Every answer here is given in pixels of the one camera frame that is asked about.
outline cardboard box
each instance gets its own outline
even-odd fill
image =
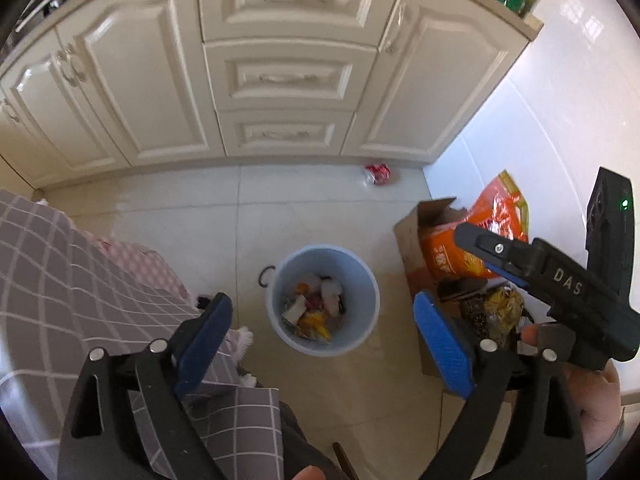
[[[439,298],[440,307],[452,317],[460,317],[460,309],[456,298],[468,297],[485,288],[486,280],[463,279],[456,282],[454,287],[438,286],[431,276],[427,264],[422,257],[418,231],[422,228],[434,227],[448,222],[460,220],[466,216],[466,210],[456,210],[450,207],[455,198],[428,200],[420,202],[416,207],[394,227],[394,234],[402,256],[404,274],[409,285],[412,299],[422,290],[430,291]],[[418,331],[420,346],[420,362],[422,373],[439,377],[440,373],[431,353]]]

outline red plastic bag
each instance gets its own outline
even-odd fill
[[[444,278],[494,278],[477,256],[460,249],[454,231],[462,222],[471,222],[511,240],[529,241],[529,209],[518,186],[506,171],[494,178],[470,209],[458,221],[424,229],[419,233],[422,256],[436,280]]]

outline pink cloth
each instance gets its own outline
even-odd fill
[[[189,293],[184,283],[157,252],[143,245],[121,242],[89,231],[82,231],[82,234],[139,282],[153,288],[163,288],[176,298],[182,299],[185,304],[196,306],[197,298]]]

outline gray checkered cloth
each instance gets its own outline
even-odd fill
[[[62,425],[88,351],[140,351],[198,314],[138,282],[60,211],[0,190],[0,408],[49,479],[57,478]],[[183,400],[186,411],[229,480],[282,480],[278,391],[239,384],[225,341]],[[173,478],[142,396],[131,400],[153,469]]]

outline light blue trash bin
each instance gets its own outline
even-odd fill
[[[340,281],[345,306],[344,319],[329,344],[294,335],[282,320],[286,288],[307,272],[331,276]],[[380,292],[367,265],[347,249],[331,245],[312,245],[290,254],[277,267],[267,287],[269,320],[280,338],[303,354],[333,357],[357,348],[372,332],[380,313]]]

